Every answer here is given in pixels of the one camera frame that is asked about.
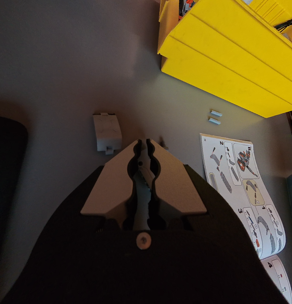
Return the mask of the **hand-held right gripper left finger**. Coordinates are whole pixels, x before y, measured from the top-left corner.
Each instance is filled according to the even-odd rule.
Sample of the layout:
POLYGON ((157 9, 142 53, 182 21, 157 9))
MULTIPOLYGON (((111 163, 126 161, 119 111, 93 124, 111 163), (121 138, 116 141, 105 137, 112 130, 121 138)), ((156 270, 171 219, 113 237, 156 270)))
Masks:
POLYGON ((137 211, 136 182, 142 141, 136 140, 108 161, 83 208, 82 215, 115 219, 124 230, 132 230, 137 211))

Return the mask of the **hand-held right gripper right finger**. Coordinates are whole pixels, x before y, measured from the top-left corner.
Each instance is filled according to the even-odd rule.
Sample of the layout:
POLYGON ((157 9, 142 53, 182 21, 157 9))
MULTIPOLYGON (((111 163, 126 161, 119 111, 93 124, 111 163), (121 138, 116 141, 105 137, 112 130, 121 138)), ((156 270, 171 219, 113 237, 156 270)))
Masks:
POLYGON ((147 220, 151 230, 164 230, 173 219, 207 213, 184 164, 152 139, 147 139, 154 174, 147 220))

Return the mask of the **grey assembled beam piece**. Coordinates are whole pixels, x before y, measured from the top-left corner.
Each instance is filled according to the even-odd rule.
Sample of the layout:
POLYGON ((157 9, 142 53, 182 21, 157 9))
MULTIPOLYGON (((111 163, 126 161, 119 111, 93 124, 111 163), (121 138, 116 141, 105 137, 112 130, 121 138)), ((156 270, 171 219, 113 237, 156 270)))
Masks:
POLYGON ((154 174, 150 170, 151 160, 148 150, 141 151, 138 158, 138 171, 134 175, 137 191, 137 211, 134 218, 133 230, 149 230, 147 219, 149 218, 148 204, 151 200, 151 188, 154 174))

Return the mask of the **grey curved building piece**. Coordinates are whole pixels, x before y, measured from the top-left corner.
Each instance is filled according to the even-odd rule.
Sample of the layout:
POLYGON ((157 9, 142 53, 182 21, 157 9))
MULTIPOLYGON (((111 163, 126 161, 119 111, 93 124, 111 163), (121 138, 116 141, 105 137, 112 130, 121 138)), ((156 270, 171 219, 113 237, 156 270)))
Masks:
POLYGON ((122 147, 122 134, 117 116, 114 113, 102 112, 93 114, 97 151, 113 155, 114 150, 122 147))

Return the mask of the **yellow storage bin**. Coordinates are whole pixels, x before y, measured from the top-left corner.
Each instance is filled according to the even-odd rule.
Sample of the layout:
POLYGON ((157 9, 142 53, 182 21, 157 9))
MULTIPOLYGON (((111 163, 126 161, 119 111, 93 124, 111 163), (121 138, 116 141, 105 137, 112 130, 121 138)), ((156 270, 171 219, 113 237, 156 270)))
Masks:
POLYGON ((161 1, 162 72, 256 113, 292 111, 292 1, 199 0, 179 19, 161 1))

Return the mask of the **building pieces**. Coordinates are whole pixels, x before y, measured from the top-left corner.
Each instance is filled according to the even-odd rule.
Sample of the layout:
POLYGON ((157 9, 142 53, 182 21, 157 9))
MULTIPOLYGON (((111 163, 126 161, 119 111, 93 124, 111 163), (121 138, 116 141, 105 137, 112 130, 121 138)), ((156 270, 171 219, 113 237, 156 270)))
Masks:
POLYGON ((179 19, 181 19, 194 5, 194 0, 179 0, 179 19))

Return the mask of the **grey desk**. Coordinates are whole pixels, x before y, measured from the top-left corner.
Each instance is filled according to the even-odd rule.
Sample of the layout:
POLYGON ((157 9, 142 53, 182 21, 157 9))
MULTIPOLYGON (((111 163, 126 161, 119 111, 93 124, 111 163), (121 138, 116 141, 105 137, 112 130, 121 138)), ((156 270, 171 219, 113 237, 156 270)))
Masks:
POLYGON ((279 257, 292 287, 287 117, 263 118, 162 73, 159 8, 157 1, 0 1, 0 116, 29 133, 0 260, 0 300, 56 208, 111 158, 96 149, 96 112, 116 114, 124 147, 162 136, 203 178, 200 133, 253 142, 284 224, 279 257))

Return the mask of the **open instruction booklet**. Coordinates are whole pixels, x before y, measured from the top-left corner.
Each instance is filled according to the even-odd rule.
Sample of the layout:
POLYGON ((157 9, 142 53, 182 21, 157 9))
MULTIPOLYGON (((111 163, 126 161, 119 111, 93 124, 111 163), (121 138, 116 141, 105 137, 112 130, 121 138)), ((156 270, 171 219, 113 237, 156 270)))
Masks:
POLYGON ((235 211, 279 291, 292 303, 287 272, 277 256, 286 244, 283 223, 262 181, 252 142, 200 134, 206 179, 235 211))

